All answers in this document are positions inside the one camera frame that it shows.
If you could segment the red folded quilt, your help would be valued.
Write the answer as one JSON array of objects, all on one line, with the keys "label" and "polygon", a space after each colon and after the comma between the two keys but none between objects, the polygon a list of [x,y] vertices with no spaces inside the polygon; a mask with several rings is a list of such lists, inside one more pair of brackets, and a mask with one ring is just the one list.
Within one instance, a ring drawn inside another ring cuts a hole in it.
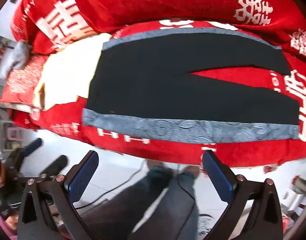
[{"label": "red folded quilt", "polygon": [[207,20],[237,26],[306,60],[306,20],[293,0],[22,0],[11,31],[50,54],[97,33],[160,20],[166,28]]}]

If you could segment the white pillow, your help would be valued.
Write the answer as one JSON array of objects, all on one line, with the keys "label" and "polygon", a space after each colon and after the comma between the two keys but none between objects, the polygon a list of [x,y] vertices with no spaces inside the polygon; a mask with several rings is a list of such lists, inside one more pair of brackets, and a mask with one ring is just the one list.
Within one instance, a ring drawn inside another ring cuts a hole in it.
[{"label": "white pillow", "polygon": [[110,34],[102,33],[50,55],[34,90],[33,106],[47,111],[55,105],[76,102],[78,97],[88,98],[103,45],[110,38]]}]

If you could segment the black pants grey patterned stripe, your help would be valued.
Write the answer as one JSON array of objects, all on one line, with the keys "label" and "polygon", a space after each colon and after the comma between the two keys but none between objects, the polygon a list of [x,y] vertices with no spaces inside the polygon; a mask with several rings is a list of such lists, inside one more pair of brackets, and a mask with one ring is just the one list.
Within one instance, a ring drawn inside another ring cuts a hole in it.
[{"label": "black pants grey patterned stripe", "polygon": [[290,73],[280,47],[238,31],[172,28],[113,38],[103,45],[82,121],[189,144],[297,139],[297,100],[198,75],[248,66]]}]

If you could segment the red wedding bed blanket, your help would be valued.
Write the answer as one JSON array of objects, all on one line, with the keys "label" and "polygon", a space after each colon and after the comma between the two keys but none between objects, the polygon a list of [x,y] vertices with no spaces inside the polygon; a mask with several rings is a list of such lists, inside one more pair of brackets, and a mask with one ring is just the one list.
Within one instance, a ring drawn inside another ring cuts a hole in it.
[{"label": "red wedding bed blanket", "polygon": [[291,75],[253,67],[205,70],[200,76],[235,82],[251,87],[265,87],[299,101],[299,137],[297,139],[252,142],[183,143],[137,138],[82,123],[82,110],[87,98],[55,105],[47,111],[19,103],[1,103],[10,119],[22,128],[47,129],[57,135],[88,143],[105,150],[136,157],[182,164],[197,164],[203,151],[212,150],[230,167],[281,165],[306,158],[306,57],[287,53]]}]

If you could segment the person's legs in jeans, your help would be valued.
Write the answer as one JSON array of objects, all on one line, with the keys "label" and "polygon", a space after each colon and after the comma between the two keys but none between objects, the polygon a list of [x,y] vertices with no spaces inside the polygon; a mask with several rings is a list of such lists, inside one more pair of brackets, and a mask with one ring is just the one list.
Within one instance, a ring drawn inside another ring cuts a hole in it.
[{"label": "person's legs in jeans", "polygon": [[108,202],[82,215],[97,239],[197,239],[197,166],[176,174],[147,160],[147,174]]}]

